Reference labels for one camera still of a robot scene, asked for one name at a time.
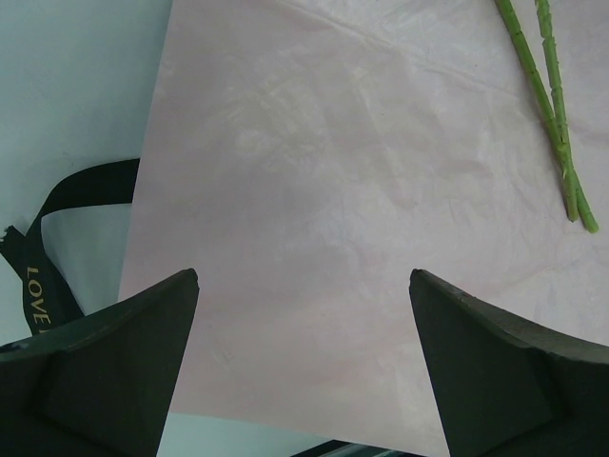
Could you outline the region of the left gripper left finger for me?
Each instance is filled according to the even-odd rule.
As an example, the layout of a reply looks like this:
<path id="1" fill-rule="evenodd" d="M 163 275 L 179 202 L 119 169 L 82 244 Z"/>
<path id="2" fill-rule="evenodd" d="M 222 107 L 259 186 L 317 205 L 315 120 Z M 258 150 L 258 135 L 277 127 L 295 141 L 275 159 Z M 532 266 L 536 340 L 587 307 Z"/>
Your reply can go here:
<path id="1" fill-rule="evenodd" d="M 4 456 L 154 456 L 198 300 L 189 268 L 1 347 Z"/>

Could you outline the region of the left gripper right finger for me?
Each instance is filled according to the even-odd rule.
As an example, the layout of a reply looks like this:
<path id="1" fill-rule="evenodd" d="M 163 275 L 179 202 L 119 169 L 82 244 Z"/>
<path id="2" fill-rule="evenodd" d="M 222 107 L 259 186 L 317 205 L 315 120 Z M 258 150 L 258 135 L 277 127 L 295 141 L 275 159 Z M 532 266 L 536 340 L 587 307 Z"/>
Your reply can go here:
<path id="1" fill-rule="evenodd" d="M 452 456 L 605 456 L 608 348 L 415 269 L 409 295 Z"/>

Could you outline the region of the black ribbon gold lettering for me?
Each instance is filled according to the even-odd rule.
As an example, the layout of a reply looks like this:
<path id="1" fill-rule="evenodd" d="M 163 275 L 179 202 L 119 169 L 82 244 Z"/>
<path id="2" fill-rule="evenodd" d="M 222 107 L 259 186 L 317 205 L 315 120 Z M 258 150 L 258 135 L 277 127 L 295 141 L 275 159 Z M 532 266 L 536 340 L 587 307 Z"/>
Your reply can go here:
<path id="1" fill-rule="evenodd" d="M 6 228 L 1 255 L 22 282 L 23 310 L 32 334 L 84 316 L 64 276 L 46 253 L 43 218 L 65 209 L 131 203 L 139 164 L 138 159 L 128 159 L 75 172 L 51 190 L 26 233 L 14 226 Z"/>

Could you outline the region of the pink tissue paper sheet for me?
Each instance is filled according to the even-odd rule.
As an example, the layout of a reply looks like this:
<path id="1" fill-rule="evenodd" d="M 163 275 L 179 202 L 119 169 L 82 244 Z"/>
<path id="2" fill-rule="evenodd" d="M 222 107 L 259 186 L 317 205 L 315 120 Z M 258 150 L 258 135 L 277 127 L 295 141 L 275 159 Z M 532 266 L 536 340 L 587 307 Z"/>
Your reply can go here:
<path id="1" fill-rule="evenodd" d="M 164 455 L 248 423 L 446 455 L 415 268 L 607 343 L 608 5 L 550 10 L 596 234 L 493 2 L 173 4 L 120 291 L 198 274 Z"/>

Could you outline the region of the pink rose stem two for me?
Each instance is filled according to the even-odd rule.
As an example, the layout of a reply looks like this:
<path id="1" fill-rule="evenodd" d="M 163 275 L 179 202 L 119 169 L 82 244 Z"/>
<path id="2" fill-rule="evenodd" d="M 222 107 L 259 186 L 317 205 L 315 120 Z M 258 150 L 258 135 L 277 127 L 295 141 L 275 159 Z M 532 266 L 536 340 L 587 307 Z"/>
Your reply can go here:
<path id="1" fill-rule="evenodd" d="M 570 138 L 563 99 L 557 45 L 553 32 L 552 15 L 548 1 L 538 0 L 535 2 L 535 6 L 553 103 L 556 150 L 562 169 L 567 217 L 570 221 L 575 222 L 579 219 L 576 193 L 577 186 L 575 182 L 575 170 L 572 161 Z"/>

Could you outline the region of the pink rose stem one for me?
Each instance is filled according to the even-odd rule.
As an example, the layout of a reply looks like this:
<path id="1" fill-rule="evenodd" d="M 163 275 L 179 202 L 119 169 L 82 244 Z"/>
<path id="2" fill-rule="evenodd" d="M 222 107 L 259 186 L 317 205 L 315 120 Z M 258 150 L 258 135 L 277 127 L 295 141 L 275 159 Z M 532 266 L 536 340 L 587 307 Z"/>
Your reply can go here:
<path id="1" fill-rule="evenodd" d="M 512 3 L 510 1 L 497 1 L 495 3 L 495 7 L 509 35 L 513 49 L 518 57 L 521 69 L 524 73 L 528 86 L 532 90 L 533 97 L 535 99 L 537 107 L 540 110 L 540 119 L 548 136 L 550 148 L 554 157 L 554 162 L 556 163 L 557 170 L 560 173 L 560 186 L 567 215 L 565 191 L 562 180 L 562 169 L 560 166 L 560 159 L 556 150 L 556 132 L 554 126 L 555 119 L 550 85 L 545 86 L 543 83 L 539 69 L 535 62 L 535 58 L 526 40 L 525 34 L 522 31 L 520 20 L 517 17 L 515 8 Z M 596 233 L 599 231 L 599 223 L 597 222 L 593 211 L 591 210 L 591 207 L 585 196 L 576 170 L 575 182 L 577 186 L 576 193 L 579 210 L 579 219 L 577 221 L 581 221 L 582 225 L 588 232 Z"/>

